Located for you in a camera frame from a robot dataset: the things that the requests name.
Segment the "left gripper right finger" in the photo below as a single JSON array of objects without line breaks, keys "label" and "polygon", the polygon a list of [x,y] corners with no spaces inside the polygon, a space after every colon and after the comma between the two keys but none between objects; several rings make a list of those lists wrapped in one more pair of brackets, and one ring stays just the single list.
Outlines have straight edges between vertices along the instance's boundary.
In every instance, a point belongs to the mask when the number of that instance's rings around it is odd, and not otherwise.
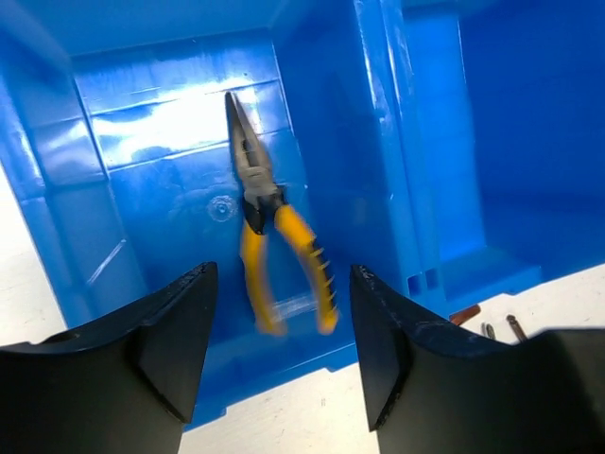
[{"label": "left gripper right finger", "polygon": [[383,453],[600,453],[604,333],[509,345],[457,326],[363,266],[350,272],[370,430]]}]

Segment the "yellow-handled needle-nose pliers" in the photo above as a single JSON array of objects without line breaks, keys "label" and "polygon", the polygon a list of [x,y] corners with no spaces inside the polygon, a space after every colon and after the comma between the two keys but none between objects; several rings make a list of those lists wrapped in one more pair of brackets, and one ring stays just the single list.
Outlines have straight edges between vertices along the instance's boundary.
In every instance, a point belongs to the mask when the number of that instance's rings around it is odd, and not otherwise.
[{"label": "yellow-handled needle-nose pliers", "polygon": [[234,169],[243,188],[240,258],[256,324],[268,334],[285,333],[267,279],[265,227],[270,222],[296,254],[307,277],[317,302],[319,332],[330,335],[338,322],[337,293],[325,249],[275,182],[267,149],[235,93],[225,94],[225,108]]}]

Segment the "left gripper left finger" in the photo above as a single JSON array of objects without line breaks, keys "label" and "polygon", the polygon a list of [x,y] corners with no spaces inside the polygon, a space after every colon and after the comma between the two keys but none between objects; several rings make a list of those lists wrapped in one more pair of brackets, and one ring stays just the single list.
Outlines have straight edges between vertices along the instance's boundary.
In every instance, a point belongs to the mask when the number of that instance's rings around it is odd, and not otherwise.
[{"label": "left gripper left finger", "polygon": [[192,421],[217,266],[42,342],[1,349],[5,453],[175,453]]}]

